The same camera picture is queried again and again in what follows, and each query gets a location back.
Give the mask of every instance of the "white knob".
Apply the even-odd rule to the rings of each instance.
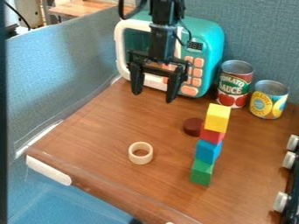
[[[289,198],[289,196],[286,193],[278,192],[276,199],[275,199],[273,209],[276,212],[282,213],[288,203],[288,198]]]
[[[296,160],[296,154],[294,152],[288,151],[283,159],[282,167],[287,169],[292,169],[293,164]]]
[[[287,144],[287,150],[294,151],[299,144],[299,136],[291,135]]]

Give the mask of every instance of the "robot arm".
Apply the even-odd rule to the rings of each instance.
[[[142,0],[136,9],[127,16],[123,15],[123,1],[119,0],[119,15],[128,19],[138,13],[147,3]],[[178,91],[184,81],[188,79],[191,63],[174,57],[177,37],[177,23],[184,18],[184,0],[150,0],[149,14],[152,16],[150,24],[149,52],[129,51],[128,68],[130,71],[132,92],[139,95],[143,91],[144,74],[150,73],[168,77],[166,101],[172,102],[177,98]],[[174,64],[174,72],[152,66],[151,63]]]

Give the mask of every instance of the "can label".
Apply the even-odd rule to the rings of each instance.
[[[264,119],[277,119],[282,115],[288,95],[271,96],[256,91],[250,101],[250,112]]]
[[[217,102],[221,105],[231,107],[232,109],[239,109],[246,104],[247,94],[227,94],[218,89]]]
[[[226,73],[220,75],[219,89],[228,95],[246,95],[249,92],[250,83]]]

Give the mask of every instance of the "yellow can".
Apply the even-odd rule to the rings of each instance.
[[[260,80],[250,101],[250,112],[264,119],[281,117],[286,107],[289,88],[278,81]]]

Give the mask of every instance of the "red can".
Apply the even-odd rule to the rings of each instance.
[[[244,107],[253,76],[253,67],[245,61],[224,62],[219,77],[217,102],[233,109]]]

